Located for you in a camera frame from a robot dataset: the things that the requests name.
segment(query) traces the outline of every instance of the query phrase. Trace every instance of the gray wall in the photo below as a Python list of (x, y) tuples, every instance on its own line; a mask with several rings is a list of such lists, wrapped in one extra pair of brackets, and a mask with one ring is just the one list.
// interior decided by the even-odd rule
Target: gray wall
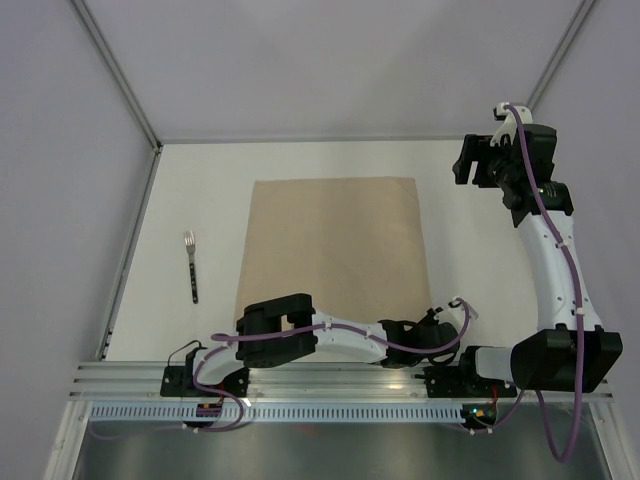
[(0, 15), (0, 478), (44, 472), (150, 148), (64, 0)]
[[(565, 410), (550, 412), (556, 429), (571, 428)], [(126, 436), (153, 426), (100, 422), (95, 428)], [(549, 454), (540, 411), (529, 404), (499, 433), (482, 438), (424, 423), (258, 422), (224, 435), (173, 430), (117, 442), (87, 435), (80, 465), (86, 480), (606, 480), (594, 430), (592, 421), (582, 422), (566, 464)]]
[(169, 142), (488, 131), (580, 0), (87, 3)]
[(611, 376), (640, 447), (640, 2), (602, 0), (536, 115), (558, 129), (557, 178), (571, 187), (576, 248), (605, 327), (623, 334)]

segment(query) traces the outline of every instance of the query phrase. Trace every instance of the metal rail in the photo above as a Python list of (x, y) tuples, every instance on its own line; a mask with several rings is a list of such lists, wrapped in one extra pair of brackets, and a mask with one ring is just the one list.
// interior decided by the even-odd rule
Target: metal rail
[[(69, 400), (154, 401), (160, 397), (164, 362), (86, 362), (78, 366)], [(420, 366), (401, 370), (357, 363), (290, 363), (277, 368), (254, 369), (249, 375), (250, 401), (279, 403), (442, 404), (477, 403), (478, 399), (429, 398), (424, 381), (415, 378)], [(572, 393), (549, 392), (548, 403), (571, 403)], [(501, 399), (509, 403), (513, 399)], [(603, 382), (585, 402), (612, 402)], [(537, 402), (533, 392), (525, 403)]]
[(562, 34), (562, 37), (560, 37), (560, 41), (547, 61), (542, 74), (538, 77), (531, 94), (527, 98), (527, 106), (532, 112), (535, 111), (543, 96), (549, 90), (551, 82), (558, 73), (562, 63), (567, 58), (568, 52), (575, 43), (580, 32), (584, 29), (589, 16), (598, 2), (599, 0), (582, 0), (580, 5), (578, 5), (578, 8), (567, 25), (567, 28)]
[[(378, 403), (251, 403), (244, 423), (461, 423), (462, 405)], [(202, 413), (198, 402), (93, 402), (91, 421), (230, 422), (240, 411), (225, 402), (219, 413)]]
[(129, 275), (129, 269), (133, 262), (133, 254), (136, 250), (138, 243), (138, 237), (142, 230), (142, 222), (144, 220), (144, 214), (147, 211), (147, 205), (149, 204), (149, 198), (151, 197), (151, 190), (153, 188), (153, 181), (156, 178), (156, 172), (158, 171), (158, 165), (160, 164), (160, 156), (162, 155), (162, 147), (153, 153), (153, 158), (149, 162), (149, 171), (147, 173), (147, 180), (144, 184), (144, 188), (140, 191), (140, 196), (137, 201), (138, 208), (136, 209), (135, 216), (132, 218), (129, 226), (129, 232), (127, 235), (127, 243), (124, 248), (122, 259), (120, 261), (120, 268), (118, 271), (120, 275), (115, 279), (111, 293), (109, 295), (109, 308), (105, 312), (102, 327), (102, 337), (96, 350), (95, 358), (98, 360), (104, 360), (107, 358), (107, 350), (109, 349), (109, 343), (111, 342), (111, 335), (113, 335), (113, 329), (118, 316), (120, 308), (120, 302), (124, 295), (124, 289), (127, 283)]
[(142, 130), (151, 148), (157, 153), (162, 146), (158, 136), (156, 135), (149, 119), (147, 118), (138, 98), (136, 97), (127, 77), (125, 76), (118, 60), (116, 59), (106, 37), (102, 33), (95, 16), (91, 12), (89, 5), (85, 0), (68, 0), (69, 5), (76, 14), (80, 24), (83, 26), (96, 52), (104, 63), (109, 75), (114, 81), (116, 88), (119, 90), (129, 111), (133, 115), (134, 120)]

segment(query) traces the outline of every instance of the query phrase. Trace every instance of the black mount bracket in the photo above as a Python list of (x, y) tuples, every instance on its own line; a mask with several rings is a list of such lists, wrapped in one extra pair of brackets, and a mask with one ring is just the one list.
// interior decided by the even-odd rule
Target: black mount bracket
[[(513, 347), (511, 372), (518, 388), (572, 392), (575, 388), (578, 333), (559, 325), (540, 330)], [(602, 382), (622, 354), (622, 339), (616, 332), (597, 326), (584, 332), (582, 391), (591, 393)]]
[[(293, 328), (308, 327), (316, 313), (311, 295), (296, 293), (287, 297), (249, 305), (244, 316), (236, 322), (239, 335), (261, 335), (282, 331), (282, 318)], [(318, 337), (306, 332), (289, 337), (258, 342), (240, 342), (236, 358), (248, 368), (277, 367), (316, 351)]]
[[(186, 356), (184, 365), (167, 365), (162, 375), (160, 384), (160, 396), (167, 398), (219, 398), (220, 395), (199, 390), (193, 384), (193, 362), (196, 352), (202, 348), (196, 348)], [(249, 369), (242, 368), (227, 375), (220, 385), (209, 385), (235, 395), (238, 398), (247, 396), (249, 386)]]

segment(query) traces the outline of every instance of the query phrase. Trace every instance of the white wall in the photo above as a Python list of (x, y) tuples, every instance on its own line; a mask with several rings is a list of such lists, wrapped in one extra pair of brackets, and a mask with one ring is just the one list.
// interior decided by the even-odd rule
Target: white wall
[(37, 479), (150, 160), (63, 0), (0, 15), (0, 478)]
[(558, 129), (556, 178), (576, 207), (576, 248), (605, 327), (625, 351), (616, 398), (640, 447), (640, 3), (602, 0), (535, 120)]

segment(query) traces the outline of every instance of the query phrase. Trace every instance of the white table surface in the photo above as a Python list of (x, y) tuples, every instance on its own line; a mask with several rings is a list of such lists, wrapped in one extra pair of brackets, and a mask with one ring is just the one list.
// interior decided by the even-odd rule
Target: white table surface
[[(107, 359), (166, 360), (191, 339), (209, 344), (210, 334), (233, 332), (256, 180), (415, 178), (433, 304), (460, 295), (480, 314), (463, 346), (510, 346), (531, 335), (537, 306), (526, 252), (500, 190), (454, 184), (451, 166), (461, 146), (442, 140), (165, 146)], [(189, 229), (197, 240), (197, 305), (183, 240)]]

